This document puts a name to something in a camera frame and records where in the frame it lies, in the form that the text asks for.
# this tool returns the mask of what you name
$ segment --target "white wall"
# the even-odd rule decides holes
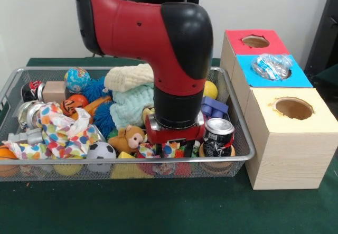
[[[212,19],[214,56],[224,29],[274,29],[304,66],[326,0],[201,0]],[[30,57],[85,57],[74,0],[0,0],[1,74]]]

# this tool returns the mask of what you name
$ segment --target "purple toy block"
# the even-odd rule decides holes
[[[219,102],[210,97],[203,97],[201,111],[206,116],[213,118],[222,118],[224,114],[228,113],[229,107],[222,102]]]

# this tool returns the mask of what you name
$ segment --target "orange ball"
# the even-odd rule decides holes
[[[0,161],[12,160],[17,157],[5,145],[0,146]],[[10,177],[19,171],[18,165],[0,165],[0,177]]]
[[[70,96],[68,98],[68,100],[73,100],[75,102],[80,102],[80,103],[82,103],[82,107],[85,107],[85,106],[89,105],[88,99],[84,95],[81,95],[81,94],[72,95],[72,96]]]
[[[82,108],[82,103],[80,102],[75,102],[73,100],[64,100],[60,108],[63,112],[64,115],[66,116],[71,116],[72,114],[76,113],[75,108]]]

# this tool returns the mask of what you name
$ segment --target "light blue towel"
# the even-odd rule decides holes
[[[115,103],[110,107],[110,114],[117,129],[128,125],[141,127],[143,108],[154,104],[154,84],[147,83],[126,92],[114,91],[112,99]]]

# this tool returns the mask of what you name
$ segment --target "metal basket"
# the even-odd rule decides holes
[[[0,141],[8,133],[19,133],[17,110],[22,104],[21,87],[29,81],[62,81],[67,67],[25,67],[14,71],[0,92]],[[105,76],[109,67],[87,67],[92,78]],[[246,160],[255,155],[250,133],[228,74],[212,67],[208,80],[216,84],[218,101],[229,105],[235,126],[235,157],[134,158],[84,160],[4,160],[0,161],[0,181],[52,181],[101,179],[152,179],[173,177],[233,177]]]

